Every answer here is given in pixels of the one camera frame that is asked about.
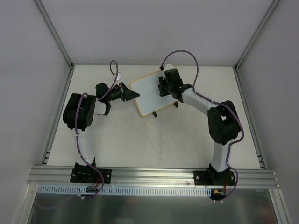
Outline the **yellow framed whiteboard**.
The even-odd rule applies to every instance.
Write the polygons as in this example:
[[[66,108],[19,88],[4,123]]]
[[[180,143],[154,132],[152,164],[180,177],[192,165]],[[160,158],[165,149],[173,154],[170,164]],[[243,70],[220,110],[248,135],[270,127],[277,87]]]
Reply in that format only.
[[[162,71],[156,71],[130,82],[131,90],[140,94],[135,102],[142,117],[172,106],[177,101],[171,95],[159,96],[158,78],[163,75]]]

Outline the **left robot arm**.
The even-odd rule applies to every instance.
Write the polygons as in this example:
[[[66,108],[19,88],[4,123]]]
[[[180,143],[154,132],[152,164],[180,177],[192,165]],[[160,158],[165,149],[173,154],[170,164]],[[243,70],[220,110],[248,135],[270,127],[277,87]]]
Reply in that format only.
[[[114,84],[108,88],[105,83],[95,86],[95,95],[73,93],[63,112],[63,122],[71,130],[75,139],[77,161],[72,169],[71,183],[109,184],[111,182],[110,169],[98,169],[91,147],[89,127],[94,115],[107,116],[111,109],[111,101],[121,99],[130,101],[140,96],[130,90],[124,83]]]

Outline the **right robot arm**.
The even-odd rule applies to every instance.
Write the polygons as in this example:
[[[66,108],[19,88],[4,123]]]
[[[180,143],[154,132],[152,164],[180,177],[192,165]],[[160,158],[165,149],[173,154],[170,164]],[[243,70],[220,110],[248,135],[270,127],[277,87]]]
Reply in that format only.
[[[175,100],[190,105],[206,115],[208,131],[214,141],[212,161],[205,171],[194,171],[195,185],[233,186],[236,174],[228,165],[230,147],[242,132],[233,102],[215,102],[194,91],[194,86],[183,83],[177,68],[161,66],[164,73],[158,78],[159,95],[171,95]]]

